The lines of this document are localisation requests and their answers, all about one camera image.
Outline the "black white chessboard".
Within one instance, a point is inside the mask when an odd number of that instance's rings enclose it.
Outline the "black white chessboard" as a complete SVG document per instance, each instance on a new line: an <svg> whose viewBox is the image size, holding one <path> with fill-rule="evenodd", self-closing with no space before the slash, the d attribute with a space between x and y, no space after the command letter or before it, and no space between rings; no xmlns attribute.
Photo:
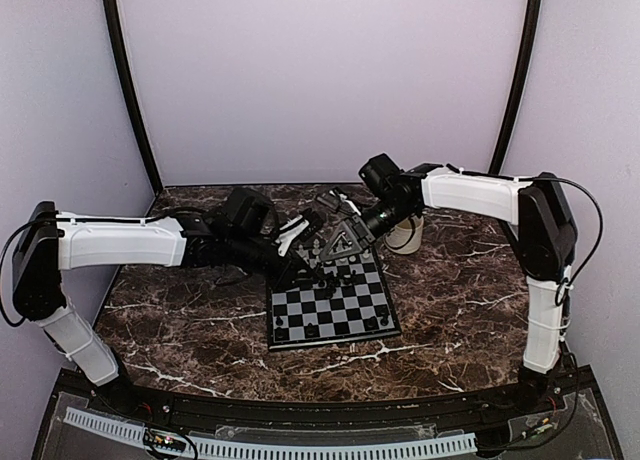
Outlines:
<svg viewBox="0 0 640 460"><path fill-rule="evenodd" d="M325 264L323 271L328 275L354 272L356 280L352 286L338 288L331 299L325 300L318 298L317 284L279 293L267 291L267 345L271 352L377 340L402 333L374 248ZM275 324L277 316L284 320L281 327ZM380 324L382 316L389 317L387 326ZM365 320L371 317L377 319L377 329L367 331ZM305 327L309 324L315 326L313 338L305 337ZM284 340L275 338L277 328L286 330Z"/></svg>

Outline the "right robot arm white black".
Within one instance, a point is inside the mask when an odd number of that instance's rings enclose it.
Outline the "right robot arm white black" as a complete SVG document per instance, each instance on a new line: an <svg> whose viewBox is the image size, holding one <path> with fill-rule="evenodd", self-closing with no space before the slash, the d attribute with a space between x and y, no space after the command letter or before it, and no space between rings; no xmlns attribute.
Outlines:
<svg viewBox="0 0 640 460"><path fill-rule="evenodd" d="M359 176L378 201L354 209L336 227L319 255L321 261L359 255L426 209L459 210L501 221L528 285L523 366L538 374L550 372L560 357L570 292L581 272L573 265L578 229L563 191L568 180L549 172L491 175L451 164L423 163L402 170L385 154L371 158Z"/></svg>

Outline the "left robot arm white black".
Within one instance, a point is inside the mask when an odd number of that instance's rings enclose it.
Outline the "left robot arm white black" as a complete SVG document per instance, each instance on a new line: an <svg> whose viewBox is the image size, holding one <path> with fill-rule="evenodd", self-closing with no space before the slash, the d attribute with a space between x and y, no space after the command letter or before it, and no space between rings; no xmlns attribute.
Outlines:
<svg viewBox="0 0 640 460"><path fill-rule="evenodd" d="M304 269L290 251L309 220L297 215L264 233L270 206L232 220L221 208L170 209L155 217L82 216L40 203L29 221L16 229L1 252L14 254L11 301L19 319L38 325L120 416L141 407L140 392L129 385L125 367L75 309L61 286L61 273L103 265L155 265L202 268L233 265L259 273L273 289L288 288Z"/></svg>

